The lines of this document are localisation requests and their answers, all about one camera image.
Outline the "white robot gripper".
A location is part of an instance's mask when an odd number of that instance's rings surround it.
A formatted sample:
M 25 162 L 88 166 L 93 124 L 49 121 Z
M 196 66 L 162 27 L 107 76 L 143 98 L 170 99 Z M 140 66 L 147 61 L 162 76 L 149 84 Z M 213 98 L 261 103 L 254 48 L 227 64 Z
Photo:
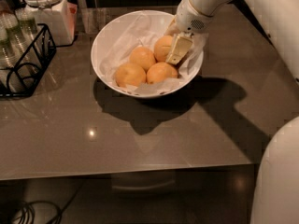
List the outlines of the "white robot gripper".
M 192 46 L 192 34 L 190 33 L 204 32 L 212 20 L 211 16 L 196 10 L 191 0 L 181 0 L 176 17 L 171 20 L 164 32 L 164 35 L 173 35 L 166 62 L 177 65 Z

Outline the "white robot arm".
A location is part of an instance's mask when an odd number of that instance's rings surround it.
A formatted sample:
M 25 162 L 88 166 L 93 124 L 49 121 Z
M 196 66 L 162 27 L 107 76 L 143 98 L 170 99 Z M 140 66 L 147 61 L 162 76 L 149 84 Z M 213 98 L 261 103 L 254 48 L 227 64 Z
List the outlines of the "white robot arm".
M 175 37 L 168 59 L 176 64 L 186 40 L 202 33 L 233 0 L 181 0 L 166 32 Z M 295 79 L 299 78 L 299 0 L 244 0 Z M 282 126 L 259 167 L 250 224 L 299 224 L 299 118 Z

